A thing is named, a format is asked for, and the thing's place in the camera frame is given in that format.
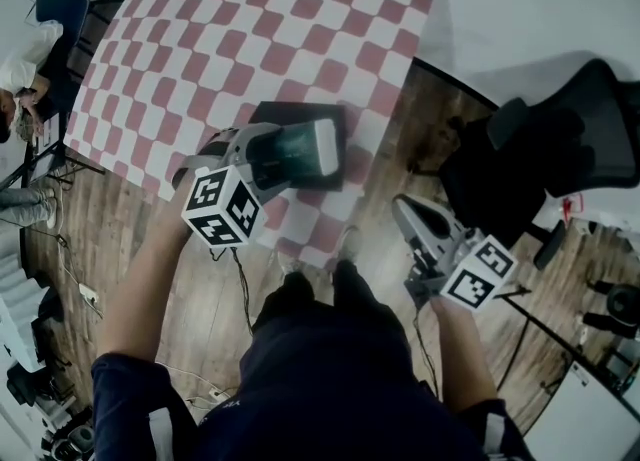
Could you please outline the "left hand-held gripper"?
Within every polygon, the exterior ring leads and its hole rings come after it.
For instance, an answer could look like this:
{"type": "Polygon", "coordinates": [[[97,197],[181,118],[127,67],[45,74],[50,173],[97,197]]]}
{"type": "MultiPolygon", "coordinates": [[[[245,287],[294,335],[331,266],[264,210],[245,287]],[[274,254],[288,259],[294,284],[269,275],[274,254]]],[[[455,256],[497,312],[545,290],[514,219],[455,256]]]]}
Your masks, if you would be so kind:
{"type": "Polygon", "coordinates": [[[264,205],[301,181],[287,168],[294,151],[312,149],[307,123],[257,123],[214,134],[172,178],[177,188],[187,174],[194,176],[183,220],[210,248],[248,244],[266,222],[264,205]]]}

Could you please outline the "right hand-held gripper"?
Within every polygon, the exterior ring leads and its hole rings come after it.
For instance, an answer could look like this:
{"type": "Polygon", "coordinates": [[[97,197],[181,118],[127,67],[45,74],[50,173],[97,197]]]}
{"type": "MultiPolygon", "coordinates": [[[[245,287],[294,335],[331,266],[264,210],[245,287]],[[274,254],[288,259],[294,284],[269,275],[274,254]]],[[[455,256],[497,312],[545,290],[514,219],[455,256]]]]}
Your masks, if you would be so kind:
{"type": "Polygon", "coordinates": [[[446,298],[469,310],[480,311],[511,279],[517,259],[495,237],[468,229],[433,254],[425,248],[427,228],[439,239],[459,234],[453,215],[440,204],[397,195],[393,217],[405,241],[413,248],[414,265],[404,282],[420,309],[434,297],[446,298]]]}

